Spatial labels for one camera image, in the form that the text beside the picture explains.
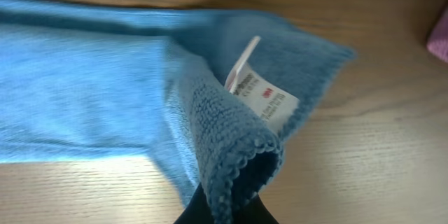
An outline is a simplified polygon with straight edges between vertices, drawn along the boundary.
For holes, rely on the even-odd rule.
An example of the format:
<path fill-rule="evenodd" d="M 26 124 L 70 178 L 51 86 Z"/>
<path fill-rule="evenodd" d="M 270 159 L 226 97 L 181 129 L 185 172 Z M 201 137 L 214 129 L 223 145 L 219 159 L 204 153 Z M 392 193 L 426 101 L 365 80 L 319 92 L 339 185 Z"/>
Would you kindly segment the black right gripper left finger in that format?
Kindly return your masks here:
<path fill-rule="evenodd" d="M 198 185 L 190 203 L 174 224 L 214 224 L 206 195 L 201 184 Z"/>

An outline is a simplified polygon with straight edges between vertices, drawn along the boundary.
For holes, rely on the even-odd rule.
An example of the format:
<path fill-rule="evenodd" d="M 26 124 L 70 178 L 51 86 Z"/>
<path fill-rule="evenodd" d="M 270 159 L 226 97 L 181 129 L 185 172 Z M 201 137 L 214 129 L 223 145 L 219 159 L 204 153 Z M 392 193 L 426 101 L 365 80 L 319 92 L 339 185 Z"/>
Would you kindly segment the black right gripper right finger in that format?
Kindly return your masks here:
<path fill-rule="evenodd" d="M 233 213 L 234 224 L 279 224 L 267 210 L 259 195 Z"/>

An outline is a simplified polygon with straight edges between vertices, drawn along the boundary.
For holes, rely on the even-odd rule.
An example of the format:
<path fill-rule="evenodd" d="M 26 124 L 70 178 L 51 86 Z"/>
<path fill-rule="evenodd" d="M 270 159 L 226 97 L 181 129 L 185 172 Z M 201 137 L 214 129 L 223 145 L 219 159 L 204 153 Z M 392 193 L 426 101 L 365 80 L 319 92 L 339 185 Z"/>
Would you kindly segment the blue microfiber cloth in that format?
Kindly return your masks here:
<path fill-rule="evenodd" d="M 1 161 L 148 155 L 233 223 L 353 55 L 265 12 L 1 0 Z"/>

